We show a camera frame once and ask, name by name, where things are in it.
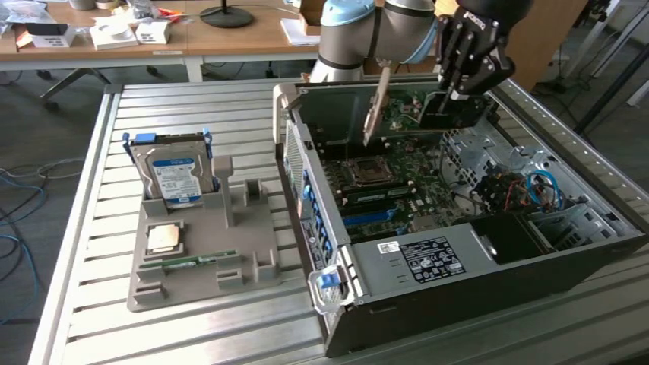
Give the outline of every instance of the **white box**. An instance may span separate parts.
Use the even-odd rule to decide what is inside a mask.
[[[28,32],[36,48],[71,47],[76,36],[68,24],[30,24]]]
[[[95,25],[91,28],[91,37],[98,51],[139,44],[134,31],[126,24]]]
[[[135,30],[135,36],[142,44],[167,44],[170,41],[170,30],[168,21],[140,23]]]

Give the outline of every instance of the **slatted table surface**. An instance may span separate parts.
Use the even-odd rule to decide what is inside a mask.
[[[280,81],[132,85],[107,92],[31,363],[609,363],[649,347],[649,250],[641,249],[567,294],[324,358],[274,159],[272,88]],[[516,121],[504,123],[512,135],[533,142]],[[143,183],[122,135],[204,127],[215,136],[215,154],[234,156],[231,184],[262,178],[270,190],[283,283],[131,313]],[[636,200],[649,207],[645,195]]]

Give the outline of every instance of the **barcode label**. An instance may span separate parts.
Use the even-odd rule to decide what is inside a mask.
[[[381,255],[384,253],[391,253],[391,252],[399,252],[399,242],[392,241],[387,243],[377,243],[376,247],[379,247],[379,252],[381,252]]]

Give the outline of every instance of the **hard drive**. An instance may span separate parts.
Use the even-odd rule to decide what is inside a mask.
[[[124,148],[134,160],[150,199],[164,199],[168,208],[187,208],[202,203],[202,195],[215,191],[211,171],[208,131],[184,135],[143,133]]]

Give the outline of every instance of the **chair leg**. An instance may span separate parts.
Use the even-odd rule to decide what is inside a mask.
[[[40,98],[47,101],[59,91],[66,89],[75,81],[78,81],[88,73],[87,68],[78,68],[46,91]]]
[[[107,77],[104,76],[104,74],[100,72],[100,70],[98,70],[96,68],[90,68],[88,69],[88,74],[90,75],[94,75],[96,78],[100,79],[100,81],[110,85],[111,84],[111,81],[107,79]]]

